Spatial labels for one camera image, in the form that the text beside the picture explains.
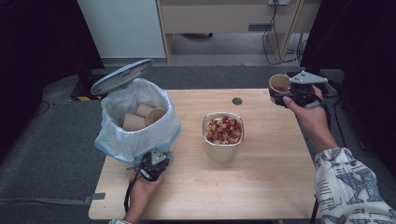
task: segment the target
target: sleeve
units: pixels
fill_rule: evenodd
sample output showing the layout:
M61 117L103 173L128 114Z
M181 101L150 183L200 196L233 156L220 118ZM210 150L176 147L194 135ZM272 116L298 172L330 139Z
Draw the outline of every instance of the sleeve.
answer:
M112 219L108 222L108 224L134 224L134 223L127 222L124 220L119 220L119 219Z
M374 172L347 148L315 157L315 188L324 223L396 223L396 212L379 195Z

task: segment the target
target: brown cup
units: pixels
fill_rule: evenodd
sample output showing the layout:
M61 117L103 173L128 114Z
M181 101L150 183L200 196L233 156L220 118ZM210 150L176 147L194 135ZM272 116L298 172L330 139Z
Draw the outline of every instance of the brown cup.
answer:
M122 125L123 130L127 132L135 132L146 128L148 125L146 119L135 114L125 113L124 122Z
M136 115L145 118L148 113L153 109L153 107L141 103L136 109Z
M286 75L277 74L270 78L270 99L275 104L274 96L290 95L290 78Z
M148 112L146 115L147 125L155 123L157 120L162 118L166 114L166 111L162 108L154 108Z

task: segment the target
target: hand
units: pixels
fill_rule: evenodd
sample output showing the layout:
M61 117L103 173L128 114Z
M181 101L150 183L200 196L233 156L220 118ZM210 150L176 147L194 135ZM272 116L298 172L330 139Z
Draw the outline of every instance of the hand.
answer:
M322 99L320 89L314 86L315 95ZM289 97L284 97L285 105L294 112L303 129L308 133L308 136L314 144L317 152L338 147L332 133L327 125L326 112L322 106L315 106L312 108L304 108L297 105Z
M152 196L163 183L163 174L157 181L149 182L143 177L139 177L131 189L129 207L123 220L137 224L144 215Z

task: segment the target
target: bowl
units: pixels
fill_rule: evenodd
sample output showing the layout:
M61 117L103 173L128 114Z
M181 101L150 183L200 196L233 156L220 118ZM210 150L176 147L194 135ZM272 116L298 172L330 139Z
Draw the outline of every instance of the bowl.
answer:
M241 117L230 112L207 114L204 118L202 132L205 140L205 154L217 162L232 160L245 136Z

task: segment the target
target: black curtain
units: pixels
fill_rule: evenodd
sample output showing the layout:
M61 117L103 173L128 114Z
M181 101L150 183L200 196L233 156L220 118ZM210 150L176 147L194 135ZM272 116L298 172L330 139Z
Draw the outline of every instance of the black curtain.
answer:
M8 152L45 86L104 68L76 0L0 0L0 156Z
M375 151L396 176L396 1L322 0L302 66L342 69L340 95L363 149Z

